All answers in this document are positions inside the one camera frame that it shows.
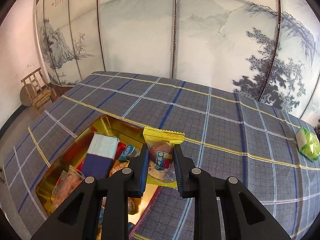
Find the white wall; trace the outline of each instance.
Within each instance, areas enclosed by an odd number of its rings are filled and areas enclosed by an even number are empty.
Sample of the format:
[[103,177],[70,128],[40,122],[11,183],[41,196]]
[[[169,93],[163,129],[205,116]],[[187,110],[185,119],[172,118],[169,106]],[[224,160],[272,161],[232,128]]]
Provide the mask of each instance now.
[[0,127],[21,105],[21,79],[42,66],[35,37],[34,3],[17,0],[0,26]]

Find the yellow snack packet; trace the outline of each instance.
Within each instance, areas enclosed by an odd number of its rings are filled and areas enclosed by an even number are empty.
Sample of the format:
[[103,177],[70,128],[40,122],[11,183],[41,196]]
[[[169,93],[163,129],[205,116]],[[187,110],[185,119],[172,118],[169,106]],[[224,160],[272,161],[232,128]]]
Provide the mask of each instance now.
[[149,148],[147,183],[177,187],[173,165],[173,146],[184,141],[184,133],[145,127],[143,137]]

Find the wooden chair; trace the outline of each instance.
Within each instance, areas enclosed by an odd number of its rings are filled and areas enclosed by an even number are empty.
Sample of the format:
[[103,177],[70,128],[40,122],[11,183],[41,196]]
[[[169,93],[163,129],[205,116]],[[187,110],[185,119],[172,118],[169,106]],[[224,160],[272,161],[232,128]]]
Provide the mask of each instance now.
[[[41,87],[38,79],[36,77],[36,73],[39,72],[40,77],[42,78],[42,81],[44,83],[44,87]],[[26,80],[29,79],[32,91],[30,91],[30,86],[27,86]],[[37,114],[40,114],[39,108],[44,105],[46,102],[51,100],[54,102],[57,99],[57,94],[54,91],[53,88],[50,88],[45,81],[42,73],[41,68],[36,69],[32,73],[30,73],[28,76],[26,76],[24,79],[21,80],[21,83],[24,84],[24,87],[27,91],[28,97],[30,98],[33,107],[35,108]]]

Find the open tin box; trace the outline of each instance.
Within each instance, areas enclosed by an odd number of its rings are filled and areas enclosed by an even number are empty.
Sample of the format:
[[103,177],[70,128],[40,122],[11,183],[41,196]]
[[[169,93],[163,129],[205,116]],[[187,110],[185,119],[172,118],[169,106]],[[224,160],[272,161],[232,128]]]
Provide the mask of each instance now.
[[[36,194],[47,212],[50,215],[50,208],[55,196],[52,195],[54,187],[63,171],[69,170],[69,165],[77,167],[85,158],[86,152],[92,141],[94,132],[105,134],[108,136],[116,136],[122,143],[131,144],[136,148],[141,148],[145,143],[143,138],[143,128],[136,127],[127,122],[121,121],[109,115],[99,117],[88,127],[75,141],[66,149],[66,151],[51,165],[36,187]],[[147,184],[146,190],[141,199],[134,198],[137,213],[128,215],[128,221],[136,224],[154,193],[157,185]]]

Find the plaid tablecloth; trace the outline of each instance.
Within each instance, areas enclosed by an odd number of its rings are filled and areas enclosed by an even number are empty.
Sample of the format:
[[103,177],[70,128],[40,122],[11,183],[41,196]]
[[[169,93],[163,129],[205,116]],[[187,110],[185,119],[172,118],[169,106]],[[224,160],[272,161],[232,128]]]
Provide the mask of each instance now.
[[[132,73],[94,72],[42,113],[4,163],[17,210],[31,234],[46,219],[35,187],[99,116],[185,133],[181,148],[212,176],[238,177],[288,234],[300,239],[319,212],[320,161],[298,153],[295,133],[311,125],[260,102],[214,88]],[[162,187],[134,234],[192,239],[194,202]]]

